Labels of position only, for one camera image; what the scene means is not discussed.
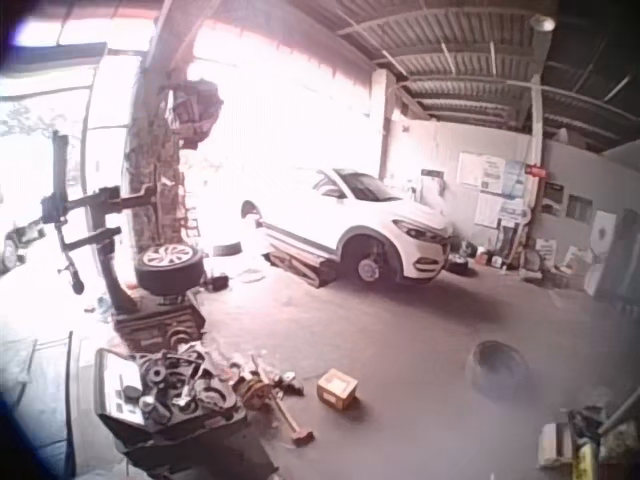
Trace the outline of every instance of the ceiling light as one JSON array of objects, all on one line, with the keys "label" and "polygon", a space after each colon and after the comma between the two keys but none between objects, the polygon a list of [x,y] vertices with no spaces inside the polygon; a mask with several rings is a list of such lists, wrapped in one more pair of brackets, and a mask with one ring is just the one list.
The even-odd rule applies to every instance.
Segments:
[{"label": "ceiling light", "polygon": [[534,30],[539,32],[551,32],[556,28],[556,21],[546,15],[536,15],[529,21]]}]

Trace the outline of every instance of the hammer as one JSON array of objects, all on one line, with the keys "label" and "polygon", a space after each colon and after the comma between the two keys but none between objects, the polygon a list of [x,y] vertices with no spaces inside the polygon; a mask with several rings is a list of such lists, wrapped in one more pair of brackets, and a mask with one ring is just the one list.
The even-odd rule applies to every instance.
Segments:
[{"label": "hammer", "polygon": [[[251,355],[251,359],[253,360],[253,364],[255,365],[256,370],[258,371],[258,374],[260,375],[260,378],[262,379],[262,381],[264,383],[270,383],[269,379],[267,378],[267,375],[264,373],[264,369],[262,368],[262,366],[258,361],[258,358],[255,355]],[[287,411],[283,403],[278,399],[278,397],[276,397],[273,391],[271,391],[271,400],[273,400],[273,403],[278,409],[278,412],[280,412],[280,415],[282,415],[282,417],[287,422],[287,425],[289,425],[289,428],[291,429],[291,432],[292,432],[291,442],[296,447],[304,447],[305,445],[309,445],[311,442],[315,440],[316,437],[313,435],[313,432],[311,430],[301,429],[298,426],[296,421],[289,414],[289,412]]]},{"label": "hammer", "polygon": [[311,430],[300,428],[298,424],[295,422],[295,420],[293,419],[293,417],[289,415],[289,412],[284,407],[282,402],[278,400],[278,398],[273,394],[273,392],[271,393],[271,399],[273,400],[273,403],[275,404],[276,408],[280,412],[280,415],[282,415],[282,417],[286,420],[287,424],[289,425],[289,428],[293,432],[291,434],[291,441],[296,447],[304,447],[305,445],[309,445],[311,442],[313,442],[313,440],[315,440],[315,436],[313,435],[313,432]]}]

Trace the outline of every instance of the cardboard box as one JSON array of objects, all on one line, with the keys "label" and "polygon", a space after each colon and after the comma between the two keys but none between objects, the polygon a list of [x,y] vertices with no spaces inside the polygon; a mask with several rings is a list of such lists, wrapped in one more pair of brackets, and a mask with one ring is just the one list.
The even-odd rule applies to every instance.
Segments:
[{"label": "cardboard box", "polygon": [[548,423],[538,440],[538,467],[554,468],[573,462],[573,438],[567,423]]},{"label": "cardboard box", "polygon": [[356,379],[332,368],[318,381],[318,398],[330,407],[344,410],[356,396],[357,386]]}]

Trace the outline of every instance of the car side mirror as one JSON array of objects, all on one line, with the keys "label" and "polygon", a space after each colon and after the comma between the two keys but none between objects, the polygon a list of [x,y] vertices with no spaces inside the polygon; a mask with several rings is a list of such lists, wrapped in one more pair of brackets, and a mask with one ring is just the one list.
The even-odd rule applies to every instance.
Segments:
[{"label": "car side mirror", "polygon": [[334,185],[328,185],[320,190],[323,197],[344,198],[344,193]]}]

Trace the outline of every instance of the car hood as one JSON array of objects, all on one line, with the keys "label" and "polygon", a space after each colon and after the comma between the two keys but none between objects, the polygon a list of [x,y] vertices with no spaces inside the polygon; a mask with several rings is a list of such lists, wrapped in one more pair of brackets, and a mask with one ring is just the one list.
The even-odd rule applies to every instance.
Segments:
[{"label": "car hood", "polygon": [[389,220],[404,220],[435,230],[446,237],[452,233],[451,224],[444,215],[430,207],[411,200],[397,200],[394,202],[375,203]]}]

